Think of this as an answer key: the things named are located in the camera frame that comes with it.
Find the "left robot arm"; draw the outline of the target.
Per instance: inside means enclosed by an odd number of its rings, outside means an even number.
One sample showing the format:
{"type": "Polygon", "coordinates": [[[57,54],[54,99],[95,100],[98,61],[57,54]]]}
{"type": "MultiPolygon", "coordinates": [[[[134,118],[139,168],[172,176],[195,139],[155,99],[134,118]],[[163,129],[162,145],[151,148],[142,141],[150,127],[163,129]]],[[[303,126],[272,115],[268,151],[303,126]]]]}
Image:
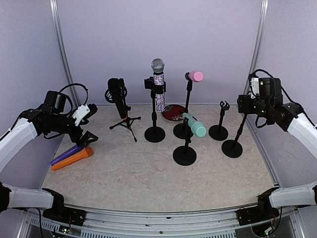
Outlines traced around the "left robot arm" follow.
{"type": "MultiPolygon", "coordinates": [[[[89,118],[98,111],[95,104],[74,107],[62,91],[48,91],[44,102],[34,109],[23,110],[13,125],[0,137],[0,171],[17,165],[26,178],[27,172],[39,169],[42,176],[47,168],[59,171],[93,155],[91,144],[98,140],[84,130],[89,118]]],[[[40,184],[29,185],[5,178],[0,182],[0,210],[36,209],[45,218],[83,225],[85,211],[70,208],[64,196],[40,184]]]]}

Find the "purple microphone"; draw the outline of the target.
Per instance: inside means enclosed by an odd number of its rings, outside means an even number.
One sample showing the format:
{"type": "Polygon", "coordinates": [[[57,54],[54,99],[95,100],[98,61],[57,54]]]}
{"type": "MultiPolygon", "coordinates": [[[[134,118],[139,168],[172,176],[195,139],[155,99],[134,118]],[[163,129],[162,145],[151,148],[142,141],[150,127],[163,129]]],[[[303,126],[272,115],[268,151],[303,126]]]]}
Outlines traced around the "purple microphone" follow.
{"type": "Polygon", "coordinates": [[[59,156],[57,156],[56,158],[54,158],[51,162],[50,165],[53,166],[56,163],[78,153],[79,151],[81,151],[83,148],[82,147],[78,147],[77,145],[74,145],[73,147],[71,147],[70,149],[66,150],[65,152],[63,152],[62,154],[60,154],[59,156]]]}

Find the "black round-base stand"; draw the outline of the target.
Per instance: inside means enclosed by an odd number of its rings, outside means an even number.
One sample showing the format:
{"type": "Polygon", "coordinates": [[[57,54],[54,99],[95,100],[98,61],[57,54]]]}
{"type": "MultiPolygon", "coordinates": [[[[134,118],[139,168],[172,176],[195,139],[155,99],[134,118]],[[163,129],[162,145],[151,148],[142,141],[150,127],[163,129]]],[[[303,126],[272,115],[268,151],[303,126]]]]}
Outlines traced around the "black round-base stand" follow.
{"type": "Polygon", "coordinates": [[[238,142],[240,136],[242,135],[243,132],[243,127],[247,119],[247,114],[244,114],[242,122],[237,130],[237,134],[235,136],[234,140],[226,140],[223,142],[221,149],[224,155],[226,155],[229,158],[238,158],[242,155],[243,152],[243,147],[242,145],[238,142]]]}
{"type": "Polygon", "coordinates": [[[224,141],[228,137],[228,131],[222,124],[225,112],[230,109],[230,105],[226,101],[221,101],[219,105],[221,107],[219,123],[209,128],[209,136],[214,140],[224,141]]]}
{"type": "Polygon", "coordinates": [[[174,161],[182,166],[189,166],[192,165],[197,158],[197,154],[193,148],[189,146],[191,143],[191,137],[193,136],[193,133],[191,131],[191,128],[188,126],[188,119],[185,118],[183,120],[183,124],[185,127],[185,145],[177,147],[173,152],[173,159],[174,161]]]}

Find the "teal microphone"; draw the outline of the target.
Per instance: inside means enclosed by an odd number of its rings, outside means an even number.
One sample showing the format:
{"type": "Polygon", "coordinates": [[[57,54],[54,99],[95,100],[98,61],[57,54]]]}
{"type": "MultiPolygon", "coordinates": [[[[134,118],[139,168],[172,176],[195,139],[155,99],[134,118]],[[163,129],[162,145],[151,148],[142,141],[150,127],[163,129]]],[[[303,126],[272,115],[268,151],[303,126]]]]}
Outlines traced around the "teal microphone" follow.
{"type": "Polygon", "coordinates": [[[195,117],[193,117],[189,113],[183,113],[183,119],[186,121],[185,123],[189,126],[191,132],[199,137],[202,138],[206,135],[207,129],[204,124],[198,121],[195,117]]]}

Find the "orange microphone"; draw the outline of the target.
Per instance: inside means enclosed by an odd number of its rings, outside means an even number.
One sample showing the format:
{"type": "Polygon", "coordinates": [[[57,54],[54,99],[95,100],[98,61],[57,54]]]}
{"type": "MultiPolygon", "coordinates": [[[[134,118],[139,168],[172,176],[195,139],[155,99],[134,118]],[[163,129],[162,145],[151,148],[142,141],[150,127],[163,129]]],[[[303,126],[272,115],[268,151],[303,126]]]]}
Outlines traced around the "orange microphone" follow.
{"type": "Polygon", "coordinates": [[[94,154],[94,151],[91,147],[83,148],[81,151],[75,153],[74,155],[71,155],[60,162],[57,162],[56,164],[52,165],[52,170],[56,171],[59,169],[62,169],[68,165],[71,165],[75,162],[78,162],[82,159],[89,158],[94,154]]]}

